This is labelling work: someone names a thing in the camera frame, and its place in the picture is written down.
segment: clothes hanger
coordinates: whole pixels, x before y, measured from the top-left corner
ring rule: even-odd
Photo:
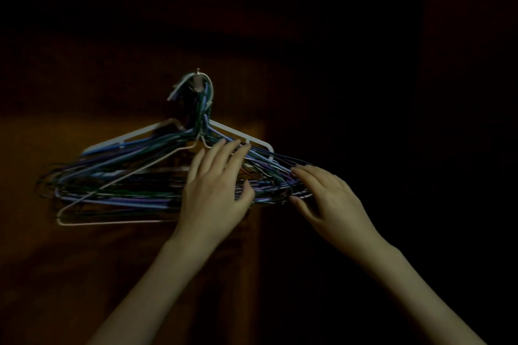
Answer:
[[[79,162],[54,170],[57,176],[51,177],[51,181],[55,184],[53,195],[61,201],[70,202],[66,206],[62,207],[57,213],[56,221],[59,225],[79,226],[172,221],[170,219],[117,219],[117,221],[102,222],[68,222],[64,221],[63,213],[79,203],[97,205],[101,204],[106,206],[111,205],[126,208],[140,208],[138,210],[142,209],[143,211],[164,211],[171,209],[171,202],[174,202],[178,206],[178,194],[175,195],[174,193],[171,193],[165,199],[161,199],[160,197],[157,198],[156,196],[142,198],[139,197],[135,191],[132,191],[132,194],[130,195],[120,196],[120,193],[115,194],[113,191],[111,191],[110,187],[116,184],[120,185],[123,180],[135,177],[135,175],[148,178],[150,176],[149,174],[146,175],[148,172],[154,174],[156,172],[165,172],[166,175],[169,175],[171,172],[175,171],[187,171],[189,167],[152,167],[159,162],[173,156],[174,154],[194,148],[200,140],[207,148],[210,147],[207,144],[207,140],[212,145],[220,139],[219,137],[224,137],[226,140],[233,140],[232,138],[224,135],[222,132],[216,130],[214,127],[224,132],[228,132],[238,137],[244,138],[246,143],[255,143],[255,145],[252,146],[252,149],[246,156],[242,167],[243,172],[249,174],[250,176],[252,176],[250,172],[255,172],[257,175],[259,175],[259,178],[249,179],[252,184],[252,188],[256,190],[256,199],[254,202],[269,204],[284,203],[287,200],[288,192],[290,194],[296,194],[301,198],[306,198],[311,195],[299,180],[293,178],[294,176],[289,170],[289,167],[293,166],[295,163],[307,162],[276,154],[273,150],[273,147],[267,142],[256,139],[255,137],[249,136],[248,134],[237,131],[231,127],[209,119],[210,106],[212,104],[213,98],[213,85],[210,78],[206,74],[200,73],[199,70],[197,70],[195,73],[185,75],[182,80],[174,86],[174,90],[169,95],[168,100],[175,100],[176,97],[182,93],[182,88],[187,82],[190,84],[189,89],[194,90],[194,92],[196,92],[195,95],[198,96],[196,105],[197,116],[195,125],[193,127],[187,130],[179,120],[174,118],[167,119],[160,123],[143,127],[142,129],[90,146],[83,151],[81,154],[81,160]],[[138,137],[139,135],[153,132],[167,125],[171,125],[172,123],[175,124],[178,132],[162,135],[157,134],[158,138],[156,136],[152,136],[144,139],[130,140],[132,138]],[[193,143],[191,145],[185,145],[187,142],[192,141]],[[146,164],[136,166],[136,169],[130,171],[130,168],[124,168],[124,164],[126,162],[142,156],[147,152],[152,152],[151,149],[156,147],[161,147],[164,149],[162,152],[159,151],[160,157],[153,154],[154,157],[152,156],[150,158],[152,161],[146,161]],[[118,166],[123,165],[123,169],[113,171],[111,167],[117,164]],[[118,175],[120,176],[111,181],[103,183],[103,185],[100,187],[98,186],[98,184],[103,180],[106,181],[106,179],[110,179]],[[67,189],[70,188],[78,188],[78,186],[80,187],[81,183],[84,183],[85,179],[88,182],[92,180],[95,181],[95,183],[90,184],[90,187],[87,186],[86,190],[83,189],[84,192],[87,192],[86,194],[82,195],[81,193],[67,191]],[[180,188],[183,188],[181,184],[178,185],[178,182],[176,183],[177,191]],[[236,194],[239,193],[240,188],[242,188],[242,184],[239,185],[239,183],[237,183]]]

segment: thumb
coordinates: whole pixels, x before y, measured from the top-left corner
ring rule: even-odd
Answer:
[[[297,196],[290,195],[289,201],[293,203],[293,205],[297,208],[298,211],[301,212],[301,214],[306,217],[306,220],[308,220],[311,224],[315,224],[318,219],[313,213],[313,211],[308,207],[306,202],[304,202],[302,199],[300,199]]]
[[[255,191],[250,185],[248,180],[243,183],[243,191],[241,196],[237,199],[237,204],[244,210],[247,211],[255,198]]]

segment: right hand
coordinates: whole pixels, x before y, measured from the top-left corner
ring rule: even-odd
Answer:
[[[319,212],[296,196],[289,200],[329,243],[357,263],[367,263],[380,250],[390,247],[378,233],[362,203],[345,181],[312,165],[291,168],[313,194]]]

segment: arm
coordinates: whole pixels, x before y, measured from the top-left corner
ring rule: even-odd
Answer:
[[[345,181],[323,169],[292,168],[313,193],[318,212],[295,196],[290,200],[315,230],[358,263],[434,345],[485,344],[424,282],[403,254],[372,225],[360,200]]]
[[[183,190],[180,220],[154,263],[112,312],[88,345],[144,345],[153,341],[171,306],[217,245],[243,219],[255,192],[246,181],[235,200],[236,179],[250,146],[222,139],[194,157]]]

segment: dark background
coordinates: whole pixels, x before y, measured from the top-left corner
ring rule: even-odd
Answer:
[[[170,226],[59,229],[32,183],[45,163],[164,118],[197,67],[214,120],[344,178],[468,325],[507,339],[516,0],[2,1],[3,343],[85,342],[152,262]],[[283,206],[252,211],[155,342],[340,339],[415,342]]]

